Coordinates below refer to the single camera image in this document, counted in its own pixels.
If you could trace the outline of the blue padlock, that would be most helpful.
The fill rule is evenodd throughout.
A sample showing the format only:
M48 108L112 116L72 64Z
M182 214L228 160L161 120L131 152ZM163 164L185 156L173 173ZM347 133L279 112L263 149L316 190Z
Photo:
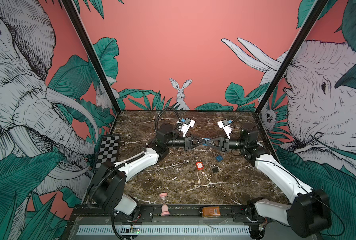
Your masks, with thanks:
M203 145L210 147L210 146L211 146L211 144L210 144L210 139L209 139L209 138L204 138L204 139L203 139Z
M222 161L223 161L222 155L217 155L217 156L215 157L215 159L216 159L218 162L222 162Z

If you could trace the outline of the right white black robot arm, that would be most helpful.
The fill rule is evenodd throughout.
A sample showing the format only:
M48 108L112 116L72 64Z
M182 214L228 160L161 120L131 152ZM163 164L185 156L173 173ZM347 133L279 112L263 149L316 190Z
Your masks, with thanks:
M247 217L256 222L260 218L269 218L289 226L292 231L306 238L326 230L332 225L329 197L323 190L314 190L286 170L268 150L258 142L257 126L251 123L243 125L240 136L232 138L231 120L218 121L225 137L207 140L207 146L221 152L238 150L254 167L263 172L286 196L288 205L254 199L249 202Z

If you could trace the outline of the small black padlock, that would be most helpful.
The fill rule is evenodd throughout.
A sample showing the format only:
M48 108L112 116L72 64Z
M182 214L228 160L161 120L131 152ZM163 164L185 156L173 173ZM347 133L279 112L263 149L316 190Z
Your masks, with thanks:
M216 174L216 173L219 172L219 167L216 166L216 165L212 165L211 169L212 169L212 172L213 172L214 174Z

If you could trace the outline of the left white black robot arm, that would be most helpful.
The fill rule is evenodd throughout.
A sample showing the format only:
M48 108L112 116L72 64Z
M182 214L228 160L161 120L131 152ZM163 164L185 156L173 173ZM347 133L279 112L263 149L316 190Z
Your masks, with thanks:
M88 187L87 206L89 209L102 209L106 213L121 212L132 215L137 212L138 203L124 194L126 183L144 169L156 165L170 152L169 147L194 149L204 144L200 137L180 137L186 134L189 125L162 124L156 136L146 144L143 151L124 161L103 163L96 171Z

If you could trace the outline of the red padlock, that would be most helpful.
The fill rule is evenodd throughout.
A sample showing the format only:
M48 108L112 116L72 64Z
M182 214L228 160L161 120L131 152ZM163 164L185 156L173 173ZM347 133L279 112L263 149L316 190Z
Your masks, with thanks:
M196 168L197 168L198 171L204 169L204 165L203 165L202 162L196 162L195 165L196 165Z

